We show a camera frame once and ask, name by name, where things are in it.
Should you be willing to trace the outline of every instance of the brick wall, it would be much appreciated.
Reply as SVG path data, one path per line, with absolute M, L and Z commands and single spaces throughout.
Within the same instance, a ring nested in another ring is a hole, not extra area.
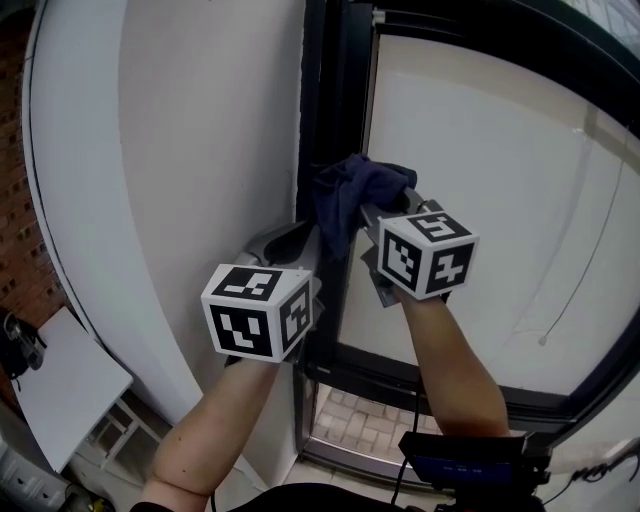
M 0 23 L 0 306 L 39 328 L 71 305 L 42 239 L 24 165 L 21 85 L 32 21 L 32 11 L 21 11 Z M 15 407 L 1 369 L 0 395 Z

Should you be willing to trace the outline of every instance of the blue cloth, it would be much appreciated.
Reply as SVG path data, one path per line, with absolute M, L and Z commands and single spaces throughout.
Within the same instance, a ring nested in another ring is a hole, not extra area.
M 311 193 L 323 239 L 336 260 L 347 255 L 358 229 L 361 204 L 391 206 L 405 187 L 415 188 L 415 171 L 351 155 L 314 178 Z

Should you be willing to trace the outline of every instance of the black shirt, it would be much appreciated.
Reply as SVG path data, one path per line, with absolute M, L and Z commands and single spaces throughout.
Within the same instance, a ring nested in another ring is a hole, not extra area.
M 328 512 L 397 512 L 395 505 L 326 484 L 291 484 L 274 487 L 235 508 L 236 512 L 323 510 Z M 173 512 L 154 503 L 138 503 L 131 512 Z

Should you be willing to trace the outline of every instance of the white cube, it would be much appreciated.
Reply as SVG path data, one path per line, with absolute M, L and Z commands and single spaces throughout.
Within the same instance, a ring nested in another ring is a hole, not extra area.
M 444 212 L 381 219 L 378 271 L 418 300 L 441 295 L 467 281 L 478 240 Z
M 312 272 L 220 265 L 202 292 L 218 352 L 282 361 L 313 322 Z

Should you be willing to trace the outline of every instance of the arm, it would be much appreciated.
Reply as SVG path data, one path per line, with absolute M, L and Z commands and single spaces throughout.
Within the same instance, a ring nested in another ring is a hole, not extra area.
M 438 426 L 458 436 L 509 436 L 500 389 L 439 297 L 418 302 L 398 290 L 424 389 Z
M 202 512 L 227 476 L 269 396 L 278 365 L 244 359 L 164 438 L 140 501 Z

